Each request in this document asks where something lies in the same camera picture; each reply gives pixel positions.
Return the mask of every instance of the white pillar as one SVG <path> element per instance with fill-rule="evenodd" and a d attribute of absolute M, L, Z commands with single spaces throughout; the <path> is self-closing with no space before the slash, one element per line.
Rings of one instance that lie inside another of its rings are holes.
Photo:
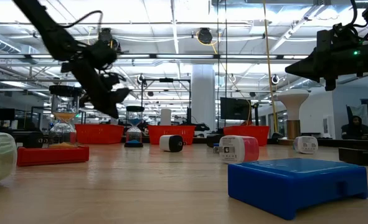
<path fill-rule="evenodd" d="M 213 65 L 192 66 L 191 88 L 192 123 L 205 123 L 210 131 L 215 131 L 215 73 Z"/>

